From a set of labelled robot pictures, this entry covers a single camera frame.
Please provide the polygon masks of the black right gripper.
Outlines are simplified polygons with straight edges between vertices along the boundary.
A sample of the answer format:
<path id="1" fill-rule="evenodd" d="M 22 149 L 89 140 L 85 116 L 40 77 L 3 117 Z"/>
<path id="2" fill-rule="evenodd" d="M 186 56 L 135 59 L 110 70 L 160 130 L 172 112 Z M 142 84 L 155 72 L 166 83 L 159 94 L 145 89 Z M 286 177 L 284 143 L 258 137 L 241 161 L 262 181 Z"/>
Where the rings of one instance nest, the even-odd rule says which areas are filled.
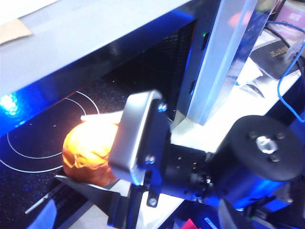
<path id="1" fill-rule="evenodd" d="M 210 182 L 205 159 L 202 150 L 172 144 L 166 114 L 151 112 L 145 125 L 146 205 L 156 207 L 161 194 L 189 201 L 204 199 Z"/>

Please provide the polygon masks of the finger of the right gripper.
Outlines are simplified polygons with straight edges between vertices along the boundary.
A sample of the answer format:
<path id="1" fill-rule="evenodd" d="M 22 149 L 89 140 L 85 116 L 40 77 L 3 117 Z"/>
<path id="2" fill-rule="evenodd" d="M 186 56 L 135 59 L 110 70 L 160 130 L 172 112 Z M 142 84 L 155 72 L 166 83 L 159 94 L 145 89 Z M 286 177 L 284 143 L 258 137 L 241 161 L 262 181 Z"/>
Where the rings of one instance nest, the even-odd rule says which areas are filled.
<path id="1" fill-rule="evenodd" d="M 82 115 L 80 120 L 82 122 L 88 121 L 98 121 L 98 122 L 107 122 L 113 124 L 119 124 L 122 118 L 123 111 L 117 111 L 112 113 L 103 113 L 103 114 L 87 114 Z"/>
<path id="2" fill-rule="evenodd" d="M 85 196 L 108 216 L 110 227 L 135 227 L 138 220 L 143 187 L 131 184 L 128 196 L 119 192 L 106 190 L 102 187 L 75 181 L 66 176 L 56 175 L 55 178 Z"/>

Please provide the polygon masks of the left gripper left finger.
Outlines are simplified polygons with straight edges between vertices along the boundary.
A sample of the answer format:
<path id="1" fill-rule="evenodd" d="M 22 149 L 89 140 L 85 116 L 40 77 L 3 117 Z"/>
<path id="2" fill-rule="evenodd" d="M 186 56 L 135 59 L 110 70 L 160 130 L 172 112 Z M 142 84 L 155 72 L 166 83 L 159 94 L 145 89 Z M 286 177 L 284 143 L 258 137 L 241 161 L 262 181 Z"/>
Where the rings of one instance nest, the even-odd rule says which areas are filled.
<path id="1" fill-rule="evenodd" d="M 36 229 L 52 229 L 57 216 L 55 201 L 51 199 L 36 219 Z"/>

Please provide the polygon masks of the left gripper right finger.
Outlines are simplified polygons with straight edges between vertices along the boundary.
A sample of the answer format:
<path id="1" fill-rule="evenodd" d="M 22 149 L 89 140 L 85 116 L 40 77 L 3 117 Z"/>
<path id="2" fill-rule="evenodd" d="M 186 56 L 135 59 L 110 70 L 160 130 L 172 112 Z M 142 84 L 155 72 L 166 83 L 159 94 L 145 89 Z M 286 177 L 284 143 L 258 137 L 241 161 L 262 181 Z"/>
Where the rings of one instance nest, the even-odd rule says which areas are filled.
<path id="1" fill-rule="evenodd" d="M 252 229 L 252 223 L 226 199 L 220 199 L 218 218 L 222 229 Z"/>

